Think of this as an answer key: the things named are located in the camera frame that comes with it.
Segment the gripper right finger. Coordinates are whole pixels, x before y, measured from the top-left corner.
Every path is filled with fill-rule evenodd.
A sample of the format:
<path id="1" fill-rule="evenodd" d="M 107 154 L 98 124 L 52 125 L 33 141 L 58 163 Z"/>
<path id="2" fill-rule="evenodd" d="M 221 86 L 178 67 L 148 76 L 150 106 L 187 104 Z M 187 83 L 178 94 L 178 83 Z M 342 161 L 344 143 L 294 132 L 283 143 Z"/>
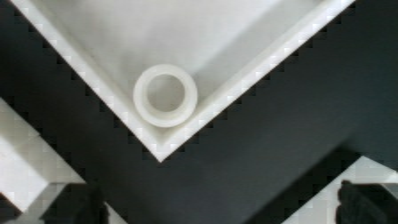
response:
<path id="1" fill-rule="evenodd" d="M 398 183 L 342 182 L 336 224 L 398 224 Z"/>

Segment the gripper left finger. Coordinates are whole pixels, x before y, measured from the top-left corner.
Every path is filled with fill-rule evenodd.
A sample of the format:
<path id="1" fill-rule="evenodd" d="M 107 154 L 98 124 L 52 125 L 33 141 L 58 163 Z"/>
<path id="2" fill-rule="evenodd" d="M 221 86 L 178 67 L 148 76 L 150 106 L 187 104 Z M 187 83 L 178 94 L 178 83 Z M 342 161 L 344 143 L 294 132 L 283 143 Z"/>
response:
<path id="1" fill-rule="evenodd" d="M 97 185 L 66 185 L 42 220 L 45 224 L 109 224 L 109 209 Z"/>

